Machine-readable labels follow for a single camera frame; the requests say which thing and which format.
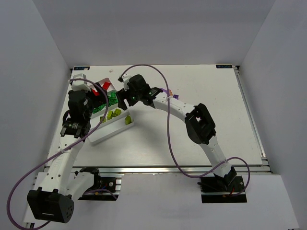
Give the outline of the red sloped lego brick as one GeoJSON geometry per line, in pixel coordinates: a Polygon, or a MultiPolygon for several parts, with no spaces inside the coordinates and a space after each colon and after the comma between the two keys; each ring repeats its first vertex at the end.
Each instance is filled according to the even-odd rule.
{"type": "Polygon", "coordinates": [[[108,90],[108,88],[110,87],[110,85],[111,85],[111,83],[110,82],[104,82],[104,84],[103,84],[103,89],[104,90],[108,90]]]}

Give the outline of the green long brick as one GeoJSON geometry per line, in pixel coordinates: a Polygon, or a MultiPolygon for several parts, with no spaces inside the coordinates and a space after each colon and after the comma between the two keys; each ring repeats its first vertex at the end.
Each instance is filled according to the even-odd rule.
{"type": "Polygon", "coordinates": [[[105,108],[106,104],[102,104],[96,108],[93,109],[93,114],[98,113],[100,111],[102,111],[105,108]]]}

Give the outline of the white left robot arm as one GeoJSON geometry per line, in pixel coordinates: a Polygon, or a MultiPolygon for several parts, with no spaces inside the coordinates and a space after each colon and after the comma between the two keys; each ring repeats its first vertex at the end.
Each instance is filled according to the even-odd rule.
{"type": "Polygon", "coordinates": [[[100,173],[95,167],[82,168],[69,181],[76,157],[90,133],[93,110],[108,104],[107,91],[96,82],[90,88],[84,81],[73,81],[68,92],[68,111],[63,115],[58,150],[46,177],[36,190],[30,190],[27,202],[35,219],[60,223],[70,221],[74,202],[86,191],[101,186],[100,173]]]}

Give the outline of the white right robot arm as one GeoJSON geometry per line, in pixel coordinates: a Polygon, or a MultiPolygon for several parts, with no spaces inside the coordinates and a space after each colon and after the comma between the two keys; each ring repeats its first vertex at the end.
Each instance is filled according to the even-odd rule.
{"type": "Polygon", "coordinates": [[[215,131],[215,123],[207,109],[200,103],[191,105],[175,99],[167,94],[166,90],[150,87],[142,75],[125,75],[118,79],[123,83],[123,89],[116,92],[118,105],[127,110],[128,106],[134,106],[142,102],[146,106],[162,110],[182,120],[186,126],[188,137],[198,144],[206,154],[214,168],[213,174],[216,183],[223,190],[231,187],[237,173],[234,167],[227,162],[226,157],[219,146],[215,131]]]}

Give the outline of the lime lego brick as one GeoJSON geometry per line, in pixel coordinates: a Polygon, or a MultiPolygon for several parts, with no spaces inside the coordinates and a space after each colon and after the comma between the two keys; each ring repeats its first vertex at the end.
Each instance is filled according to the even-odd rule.
{"type": "Polygon", "coordinates": [[[115,109],[113,114],[112,114],[112,117],[117,117],[119,115],[121,115],[121,110],[120,109],[115,109]]]}
{"type": "Polygon", "coordinates": [[[129,125],[129,124],[131,124],[132,123],[132,118],[131,118],[131,116],[130,115],[127,115],[126,117],[125,117],[125,125],[129,125]]]}

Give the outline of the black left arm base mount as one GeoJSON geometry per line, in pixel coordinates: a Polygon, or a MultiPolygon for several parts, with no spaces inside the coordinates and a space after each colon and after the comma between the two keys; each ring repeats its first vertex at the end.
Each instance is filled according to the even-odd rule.
{"type": "Polygon", "coordinates": [[[115,193],[116,191],[116,177],[103,177],[100,175],[100,171],[98,168],[95,167],[83,167],[79,171],[75,171],[75,178],[80,173],[90,173],[94,175],[94,184],[86,190],[86,194],[82,195],[79,200],[82,201],[116,201],[118,198],[118,195],[115,193]],[[106,189],[110,191],[115,197],[113,197],[109,192],[107,191],[98,191],[89,193],[92,190],[97,189],[106,189]]]}

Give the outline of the red rounded lego brick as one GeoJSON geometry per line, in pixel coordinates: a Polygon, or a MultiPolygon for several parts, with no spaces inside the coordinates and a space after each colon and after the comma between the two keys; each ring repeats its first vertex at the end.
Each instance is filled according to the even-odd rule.
{"type": "Polygon", "coordinates": [[[94,95],[95,96],[99,96],[100,95],[100,93],[99,92],[97,92],[96,90],[94,90],[94,89],[92,89],[92,92],[94,93],[94,95]]]}

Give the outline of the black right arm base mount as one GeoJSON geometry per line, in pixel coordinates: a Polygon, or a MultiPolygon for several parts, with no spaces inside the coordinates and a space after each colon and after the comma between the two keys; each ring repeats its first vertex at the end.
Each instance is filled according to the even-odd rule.
{"type": "Polygon", "coordinates": [[[203,204],[246,203],[245,184],[242,176],[237,176],[233,166],[225,177],[217,175],[202,177],[197,183],[201,189],[203,204]]]}

